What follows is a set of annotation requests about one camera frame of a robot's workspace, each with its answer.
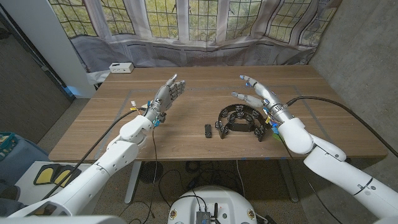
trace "table leg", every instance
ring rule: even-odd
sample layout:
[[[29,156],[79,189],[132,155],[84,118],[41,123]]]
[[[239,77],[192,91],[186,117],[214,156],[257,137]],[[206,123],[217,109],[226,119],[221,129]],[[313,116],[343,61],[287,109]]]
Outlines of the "table leg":
[[[126,204],[129,204],[132,201],[132,196],[134,194],[136,185],[138,183],[138,175],[140,168],[141,168],[141,161],[134,161],[132,164],[129,185],[126,191],[126,197],[124,198],[124,203]]]
[[[292,176],[292,172],[289,167],[289,163],[286,159],[278,160],[280,170],[282,171],[282,176],[284,177],[287,191],[289,193],[290,200],[293,203],[299,202],[299,196],[297,195],[296,187],[294,185],[294,180]]]

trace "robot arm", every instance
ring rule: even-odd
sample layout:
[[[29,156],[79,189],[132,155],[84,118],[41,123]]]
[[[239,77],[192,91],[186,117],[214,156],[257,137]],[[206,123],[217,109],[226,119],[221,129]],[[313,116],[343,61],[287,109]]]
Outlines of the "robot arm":
[[[251,106],[264,107],[276,120],[282,123],[278,132],[287,147],[297,154],[308,154],[304,164],[314,173],[336,184],[361,202],[378,218],[398,216],[398,193],[370,175],[345,162],[346,154],[337,146],[316,137],[305,130],[300,119],[294,118],[274,92],[255,79],[241,75],[247,85],[253,86],[263,99],[232,93]]]
[[[59,193],[23,208],[9,217],[78,215],[113,174],[137,157],[138,151],[146,142],[144,131],[153,131],[157,121],[164,121],[164,112],[185,88],[185,81],[175,82],[176,77],[177,74],[159,89],[144,116],[137,116],[120,129],[119,135],[109,143],[106,152],[92,166]]]

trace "white robot body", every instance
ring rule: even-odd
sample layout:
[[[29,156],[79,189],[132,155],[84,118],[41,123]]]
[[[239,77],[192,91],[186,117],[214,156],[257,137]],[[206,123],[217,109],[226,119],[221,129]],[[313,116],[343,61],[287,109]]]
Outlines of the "white robot body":
[[[210,185],[194,189],[197,196],[201,197],[207,206],[207,212],[214,215],[215,203],[217,203],[217,219],[220,223],[226,224],[256,224],[256,215],[253,206],[237,192],[225,187]],[[192,191],[183,194],[195,195]],[[205,212],[205,204],[198,198],[200,210]],[[173,203],[168,216],[168,224],[191,224],[206,223],[197,220],[199,204],[196,197],[185,197]]]

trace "gray wall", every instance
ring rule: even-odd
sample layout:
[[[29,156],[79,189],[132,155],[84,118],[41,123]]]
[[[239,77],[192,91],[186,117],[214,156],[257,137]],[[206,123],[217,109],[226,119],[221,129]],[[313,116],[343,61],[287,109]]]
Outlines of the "gray wall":
[[[398,150],[397,12],[397,1],[343,0],[310,65],[350,108]],[[354,161],[357,167],[398,191],[398,158],[390,153],[381,162],[373,163]],[[320,196],[343,223],[377,220],[355,199],[328,183],[323,185]],[[305,196],[302,204],[310,223],[336,223],[314,196]]]

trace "robotic hand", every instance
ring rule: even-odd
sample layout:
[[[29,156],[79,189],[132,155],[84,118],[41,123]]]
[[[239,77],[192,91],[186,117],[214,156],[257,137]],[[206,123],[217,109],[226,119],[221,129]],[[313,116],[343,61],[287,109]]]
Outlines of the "robotic hand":
[[[163,85],[156,93],[153,102],[148,107],[145,117],[154,122],[158,119],[160,122],[165,120],[165,111],[167,111],[175,99],[180,96],[185,90],[185,81],[175,82],[177,74]]]
[[[398,217],[398,193],[380,181],[345,162],[346,154],[337,146],[316,137],[299,118],[291,115],[274,92],[245,75],[247,86],[253,86],[262,100],[233,92],[232,95],[253,107],[264,107],[280,123],[278,132],[287,147],[297,154],[308,154],[304,164],[314,173],[350,193],[379,218]]]
[[[253,86],[257,95],[259,95],[262,100],[254,96],[239,94],[236,92],[232,92],[233,96],[246,101],[250,106],[255,108],[265,107],[266,110],[270,112],[271,116],[275,117],[276,120],[280,121],[281,123],[294,118],[287,110],[287,106],[283,105],[279,101],[278,97],[273,91],[268,90],[266,86],[257,82],[257,80],[253,78],[245,75],[241,75],[240,77],[241,79],[246,80],[247,86]]]

